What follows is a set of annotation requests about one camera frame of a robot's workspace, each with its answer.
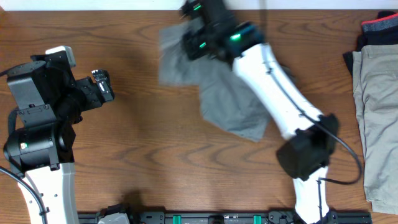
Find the grey shorts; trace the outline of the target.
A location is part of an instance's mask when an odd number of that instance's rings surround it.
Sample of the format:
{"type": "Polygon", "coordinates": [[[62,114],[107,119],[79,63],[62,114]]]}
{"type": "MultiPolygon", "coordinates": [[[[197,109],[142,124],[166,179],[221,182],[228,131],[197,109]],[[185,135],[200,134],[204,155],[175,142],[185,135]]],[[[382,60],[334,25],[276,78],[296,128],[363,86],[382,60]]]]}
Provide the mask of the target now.
{"type": "Polygon", "coordinates": [[[226,62],[207,56],[188,59],[182,37],[188,31],[198,30],[200,25],[195,19],[160,30],[159,83],[198,86],[205,121],[239,137],[260,141],[271,116],[252,90],[226,62]]]}

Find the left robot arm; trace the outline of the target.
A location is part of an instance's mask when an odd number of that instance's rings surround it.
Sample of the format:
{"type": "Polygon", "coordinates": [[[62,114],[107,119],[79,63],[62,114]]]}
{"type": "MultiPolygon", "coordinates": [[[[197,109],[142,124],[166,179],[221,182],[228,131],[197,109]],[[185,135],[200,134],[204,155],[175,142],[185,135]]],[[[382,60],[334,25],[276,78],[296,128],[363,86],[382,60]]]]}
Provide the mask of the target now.
{"type": "Polygon", "coordinates": [[[4,155],[31,223],[78,223],[73,125],[82,112],[113,101],[109,73],[74,78],[72,48],[59,46],[3,72],[17,103],[9,115],[4,155]]]}

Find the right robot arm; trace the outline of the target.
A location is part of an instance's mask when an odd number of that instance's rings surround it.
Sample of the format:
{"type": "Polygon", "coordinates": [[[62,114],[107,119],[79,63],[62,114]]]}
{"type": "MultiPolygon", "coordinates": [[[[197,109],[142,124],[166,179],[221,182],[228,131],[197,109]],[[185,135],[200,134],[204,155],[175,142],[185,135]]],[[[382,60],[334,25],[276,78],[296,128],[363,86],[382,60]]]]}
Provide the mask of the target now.
{"type": "Polygon", "coordinates": [[[183,35],[188,58],[208,55],[228,63],[254,92],[286,141],[277,159],[293,179],[298,218],[303,223],[325,223],[330,210],[322,179],[335,150],[337,118],[325,116],[299,92],[263,32],[252,22],[239,23],[223,1],[185,1],[180,10],[183,17],[201,22],[197,31],[183,35]]]}

